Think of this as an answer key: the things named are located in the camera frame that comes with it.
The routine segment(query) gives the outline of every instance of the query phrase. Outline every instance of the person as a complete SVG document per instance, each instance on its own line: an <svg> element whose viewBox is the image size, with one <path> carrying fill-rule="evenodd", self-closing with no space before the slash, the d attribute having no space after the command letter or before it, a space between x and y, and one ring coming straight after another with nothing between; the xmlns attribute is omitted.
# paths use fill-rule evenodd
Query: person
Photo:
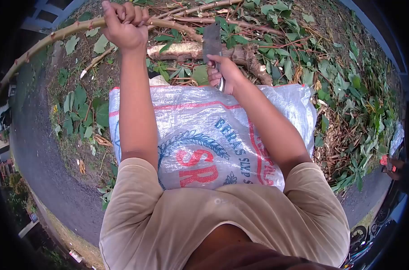
<svg viewBox="0 0 409 270"><path fill-rule="evenodd" d="M121 51L121 163L99 247L107 269L330 269L348 254L346 215L297 129L234 62L208 55L282 170L284 192L260 184L215 190L158 184L158 129L146 68L146 9L102 2L103 33Z"/></svg>

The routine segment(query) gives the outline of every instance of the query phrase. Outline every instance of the tire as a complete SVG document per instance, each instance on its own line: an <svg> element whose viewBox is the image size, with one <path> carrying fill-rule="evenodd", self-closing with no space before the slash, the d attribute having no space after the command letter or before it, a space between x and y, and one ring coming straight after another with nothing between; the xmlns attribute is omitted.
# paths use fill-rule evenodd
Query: tire
<svg viewBox="0 0 409 270"><path fill-rule="evenodd" d="M350 246L360 243L366 239L366 228L358 226L350 233Z"/></svg>

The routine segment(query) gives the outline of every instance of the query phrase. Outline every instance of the knife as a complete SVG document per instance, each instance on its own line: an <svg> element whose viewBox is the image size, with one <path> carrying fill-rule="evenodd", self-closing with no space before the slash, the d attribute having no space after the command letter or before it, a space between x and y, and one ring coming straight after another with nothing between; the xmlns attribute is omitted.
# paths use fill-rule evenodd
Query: knife
<svg viewBox="0 0 409 270"><path fill-rule="evenodd" d="M223 45L221 44L219 34L220 30L221 26L219 22L214 22L213 24L206 26L203 30L203 61L205 63L209 62L209 58L207 58L208 54L223 56ZM219 63L215 63L215 68L220 71ZM215 88L224 92L224 86L225 79L222 77L219 79L219 83Z"/></svg>

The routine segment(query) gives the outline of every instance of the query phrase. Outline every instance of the right hand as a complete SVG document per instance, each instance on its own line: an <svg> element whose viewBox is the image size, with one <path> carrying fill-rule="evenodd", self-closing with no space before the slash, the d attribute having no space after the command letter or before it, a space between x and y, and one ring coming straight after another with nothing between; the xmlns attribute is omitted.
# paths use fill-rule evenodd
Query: right hand
<svg viewBox="0 0 409 270"><path fill-rule="evenodd" d="M235 90L246 82L249 82L245 76L240 72L236 64L228 57L208 54L207 57L213 62L219 63L219 71L212 66L214 64L209 61L207 63L207 81L211 86L218 85L219 79L224 77L226 84L224 86L224 93L234 95Z"/></svg>
<svg viewBox="0 0 409 270"><path fill-rule="evenodd" d="M103 1L104 18L107 28L102 30L105 37L118 46L122 53L137 52L146 54L147 27L149 19L147 9L133 6L131 2L123 5Z"/></svg>

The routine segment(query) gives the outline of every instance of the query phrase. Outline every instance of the left hand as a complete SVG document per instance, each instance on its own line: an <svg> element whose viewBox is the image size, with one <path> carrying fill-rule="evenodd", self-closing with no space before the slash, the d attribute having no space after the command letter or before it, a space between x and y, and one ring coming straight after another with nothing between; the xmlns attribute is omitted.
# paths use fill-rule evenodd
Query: left hand
<svg viewBox="0 0 409 270"><path fill-rule="evenodd" d="M107 28L102 30L105 37L124 54L145 54L148 32L143 24L149 19L148 10L134 7L131 2L120 5L110 1L103 1L102 8L107 23Z"/></svg>

